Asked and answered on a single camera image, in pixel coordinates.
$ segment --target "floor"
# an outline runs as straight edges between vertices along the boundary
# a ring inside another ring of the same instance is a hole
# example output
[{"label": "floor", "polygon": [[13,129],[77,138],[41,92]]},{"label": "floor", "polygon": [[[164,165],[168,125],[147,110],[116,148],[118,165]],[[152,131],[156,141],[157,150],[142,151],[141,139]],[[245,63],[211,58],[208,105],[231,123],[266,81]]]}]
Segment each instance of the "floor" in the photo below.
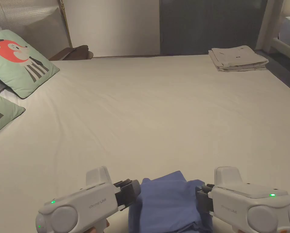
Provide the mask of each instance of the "floor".
[{"label": "floor", "polygon": [[281,53],[270,55],[263,51],[257,51],[257,53],[269,59],[269,63],[266,65],[267,69],[290,88],[290,59]]}]

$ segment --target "red cartoon face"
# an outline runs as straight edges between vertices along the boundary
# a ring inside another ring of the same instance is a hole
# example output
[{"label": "red cartoon face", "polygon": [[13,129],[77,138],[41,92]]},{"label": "red cartoon face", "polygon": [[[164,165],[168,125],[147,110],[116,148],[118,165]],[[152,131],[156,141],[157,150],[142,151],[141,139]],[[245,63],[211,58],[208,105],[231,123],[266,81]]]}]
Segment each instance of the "red cartoon face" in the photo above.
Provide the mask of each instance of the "red cartoon face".
[{"label": "red cartoon face", "polygon": [[29,49],[14,41],[0,39],[0,56],[8,61],[21,63],[29,59]]}]

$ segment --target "bed frame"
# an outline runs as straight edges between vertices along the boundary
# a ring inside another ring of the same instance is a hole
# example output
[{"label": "bed frame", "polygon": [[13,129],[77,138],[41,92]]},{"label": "bed frame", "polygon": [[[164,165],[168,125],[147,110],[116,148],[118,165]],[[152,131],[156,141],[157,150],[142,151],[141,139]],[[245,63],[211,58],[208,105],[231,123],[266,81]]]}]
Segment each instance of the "bed frame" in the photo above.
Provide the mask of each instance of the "bed frame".
[{"label": "bed frame", "polygon": [[[290,16],[290,0],[285,0],[282,8],[282,12],[280,14],[280,17],[278,19],[278,25],[280,26],[282,24],[283,18]],[[290,46],[286,43],[280,41],[277,37],[273,38],[270,43],[271,49],[270,51],[279,51],[280,53],[283,53],[287,57],[290,58]]]}]

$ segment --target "brown cushion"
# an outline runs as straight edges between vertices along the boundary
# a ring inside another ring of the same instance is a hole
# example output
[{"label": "brown cushion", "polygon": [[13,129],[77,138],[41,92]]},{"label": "brown cushion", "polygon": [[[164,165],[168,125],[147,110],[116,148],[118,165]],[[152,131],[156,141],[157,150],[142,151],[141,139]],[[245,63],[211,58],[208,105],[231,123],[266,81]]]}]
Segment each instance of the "brown cushion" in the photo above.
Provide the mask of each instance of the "brown cushion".
[{"label": "brown cushion", "polygon": [[71,53],[74,49],[73,48],[65,48],[62,51],[60,51],[58,54],[54,55],[51,57],[49,60],[50,61],[60,61],[65,58],[69,53]]},{"label": "brown cushion", "polygon": [[79,46],[75,48],[71,53],[69,53],[63,60],[87,60],[89,56],[89,47],[88,46]]}]

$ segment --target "white wall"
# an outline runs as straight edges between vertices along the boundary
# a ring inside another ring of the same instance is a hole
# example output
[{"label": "white wall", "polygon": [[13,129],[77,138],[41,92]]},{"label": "white wall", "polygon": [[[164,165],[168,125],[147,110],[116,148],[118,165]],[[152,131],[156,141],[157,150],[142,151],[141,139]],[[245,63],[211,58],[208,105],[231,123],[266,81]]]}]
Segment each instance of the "white wall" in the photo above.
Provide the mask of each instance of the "white wall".
[{"label": "white wall", "polygon": [[160,53],[158,0],[63,0],[73,47],[94,56]]}]

